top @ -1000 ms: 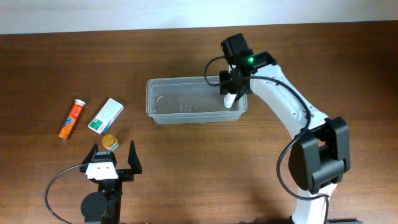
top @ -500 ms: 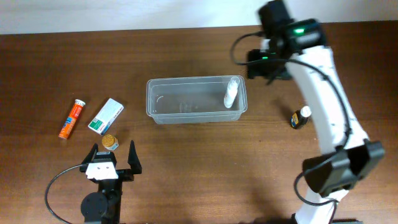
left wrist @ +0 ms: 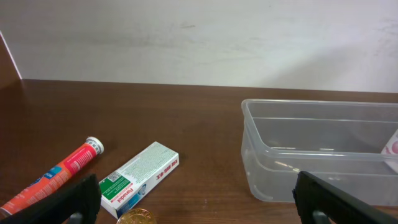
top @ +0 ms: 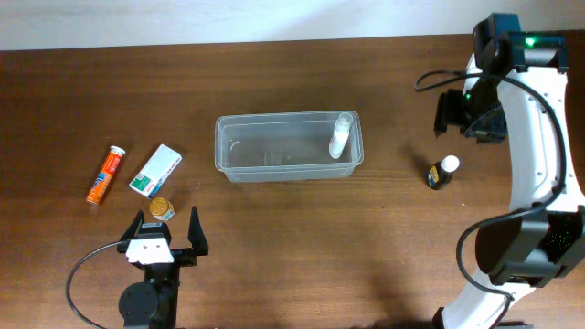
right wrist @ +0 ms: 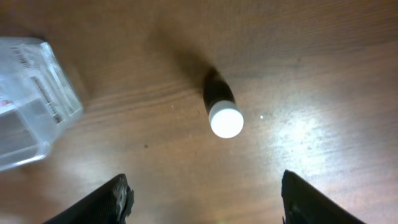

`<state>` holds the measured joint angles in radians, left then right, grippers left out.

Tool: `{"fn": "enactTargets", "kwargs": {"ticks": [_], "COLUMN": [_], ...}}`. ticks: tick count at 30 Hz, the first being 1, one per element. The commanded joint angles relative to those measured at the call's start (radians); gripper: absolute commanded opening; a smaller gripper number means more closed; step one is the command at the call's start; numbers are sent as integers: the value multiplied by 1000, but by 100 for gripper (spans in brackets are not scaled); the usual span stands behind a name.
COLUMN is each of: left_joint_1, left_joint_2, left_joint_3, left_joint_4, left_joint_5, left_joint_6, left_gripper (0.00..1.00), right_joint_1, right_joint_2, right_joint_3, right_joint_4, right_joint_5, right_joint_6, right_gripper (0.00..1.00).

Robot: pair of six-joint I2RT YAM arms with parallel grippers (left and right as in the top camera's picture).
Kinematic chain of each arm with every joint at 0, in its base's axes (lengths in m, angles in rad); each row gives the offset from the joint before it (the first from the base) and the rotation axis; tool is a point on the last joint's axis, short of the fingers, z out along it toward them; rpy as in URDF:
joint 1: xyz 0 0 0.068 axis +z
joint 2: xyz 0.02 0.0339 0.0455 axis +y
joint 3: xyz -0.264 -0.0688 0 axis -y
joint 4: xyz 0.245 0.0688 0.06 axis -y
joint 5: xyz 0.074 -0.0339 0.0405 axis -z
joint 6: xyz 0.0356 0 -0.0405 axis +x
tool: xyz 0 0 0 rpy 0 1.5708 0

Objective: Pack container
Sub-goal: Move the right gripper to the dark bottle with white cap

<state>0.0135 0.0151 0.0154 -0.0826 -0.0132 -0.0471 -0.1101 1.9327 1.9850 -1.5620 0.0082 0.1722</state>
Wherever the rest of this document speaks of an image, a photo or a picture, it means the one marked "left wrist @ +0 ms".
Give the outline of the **white green Panadol box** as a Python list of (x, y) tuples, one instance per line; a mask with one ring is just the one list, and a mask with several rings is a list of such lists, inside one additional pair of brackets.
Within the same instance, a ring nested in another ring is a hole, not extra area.
[(179, 154), (153, 142), (99, 182), (101, 206), (114, 218), (136, 206), (180, 162)]

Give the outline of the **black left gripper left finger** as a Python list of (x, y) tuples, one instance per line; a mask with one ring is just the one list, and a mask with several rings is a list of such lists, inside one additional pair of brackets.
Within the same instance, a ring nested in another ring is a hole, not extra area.
[(56, 191), (43, 200), (1, 220), (1, 224), (94, 224), (101, 206), (96, 175)]

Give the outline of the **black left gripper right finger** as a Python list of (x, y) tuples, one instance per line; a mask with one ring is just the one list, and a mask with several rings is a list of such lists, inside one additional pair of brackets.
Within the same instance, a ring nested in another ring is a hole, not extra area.
[(306, 171), (298, 173), (292, 193), (305, 224), (397, 224), (396, 218)]

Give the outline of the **white squeeze bottle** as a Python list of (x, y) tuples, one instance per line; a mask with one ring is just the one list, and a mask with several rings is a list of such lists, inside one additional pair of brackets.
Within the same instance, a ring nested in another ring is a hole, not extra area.
[(386, 145), (384, 146), (381, 154), (391, 156), (391, 158), (385, 159), (384, 163), (389, 166), (395, 173), (398, 173), (397, 163), (397, 133), (398, 130), (391, 136)]

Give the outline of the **orange effervescent tablet tube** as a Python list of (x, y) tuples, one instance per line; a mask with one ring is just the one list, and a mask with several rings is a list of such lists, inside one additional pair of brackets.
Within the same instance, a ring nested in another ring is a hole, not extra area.
[(104, 146), (101, 141), (92, 136), (88, 137), (77, 150), (5, 203), (1, 207), (1, 213), (6, 217), (11, 216), (48, 197), (103, 152)]

